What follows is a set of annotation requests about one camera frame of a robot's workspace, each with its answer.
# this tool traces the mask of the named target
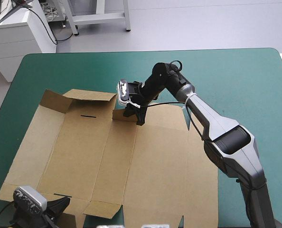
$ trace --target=desk drawer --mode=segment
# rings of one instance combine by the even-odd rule
[[[28,26],[0,28],[0,44],[35,39]]]
[[[35,40],[0,44],[0,58],[24,56],[30,53],[41,53]]]

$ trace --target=white cabinet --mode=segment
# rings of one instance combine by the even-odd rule
[[[2,3],[2,9],[8,0]],[[46,21],[38,0],[30,5],[43,20],[50,36],[52,32]],[[0,19],[8,12],[0,14]],[[31,53],[55,53],[56,45],[52,43],[46,30],[37,16],[28,9],[22,8],[0,23],[0,72],[11,82],[23,57]]]

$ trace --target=black robot arm segment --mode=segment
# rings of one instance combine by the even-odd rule
[[[118,84],[119,102],[126,106],[124,116],[136,114],[138,125],[145,123],[146,110],[165,88],[191,110],[203,125],[200,134],[209,159],[228,177],[238,178],[246,214],[253,228],[282,228],[274,219],[263,168],[254,136],[238,121],[221,116],[196,93],[180,73],[182,64],[157,63],[145,83]]]

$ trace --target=green tabletop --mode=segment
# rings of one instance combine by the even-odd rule
[[[271,48],[32,54],[24,57],[0,108],[0,187],[45,89],[115,92],[120,78],[144,81],[157,62],[179,59],[197,94],[257,138],[275,217],[282,222],[282,60]],[[174,101],[163,91],[158,102]],[[218,176],[219,226],[249,226],[239,185]],[[0,209],[6,203],[0,201]],[[7,225],[5,212],[0,225]],[[87,217],[85,226],[122,223]]]

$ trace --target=flattened cardboard box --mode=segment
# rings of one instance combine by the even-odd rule
[[[86,215],[112,218],[123,205],[126,228],[170,224],[215,228],[217,168],[178,106],[147,111],[146,123],[113,110],[115,94],[47,90],[0,190],[12,200],[30,185],[48,200],[71,196],[65,213],[82,228]]]

